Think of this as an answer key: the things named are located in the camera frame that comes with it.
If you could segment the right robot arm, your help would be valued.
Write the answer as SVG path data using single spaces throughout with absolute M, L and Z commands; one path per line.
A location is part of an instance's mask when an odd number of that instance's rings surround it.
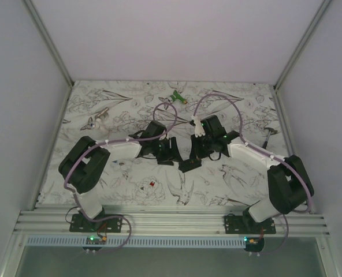
M 263 222 L 278 214 L 293 212 L 305 201 L 310 201 L 314 189 L 300 157 L 276 156 L 246 140 L 240 133 L 227 132 L 215 115 L 203 120 L 193 115 L 191 136 L 194 159 L 202 159 L 216 152 L 239 160 L 267 180 L 268 196 L 243 211 L 242 226 L 248 233 L 256 233 Z

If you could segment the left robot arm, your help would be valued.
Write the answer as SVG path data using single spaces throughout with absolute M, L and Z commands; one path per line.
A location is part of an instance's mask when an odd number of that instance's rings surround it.
M 103 225 L 104 209 L 99 202 L 96 185 L 107 162 L 137 159 L 147 155 L 155 157 L 158 164 L 173 165 L 181 162 L 176 138 L 168 137 L 171 128 L 151 121 L 144 130 L 127 138 L 97 142 L 84 136 L 74 145 L 58 167 L 64 178 L 64 189 L 73 194 L 83 225 L 89 231 L 99 231 Z

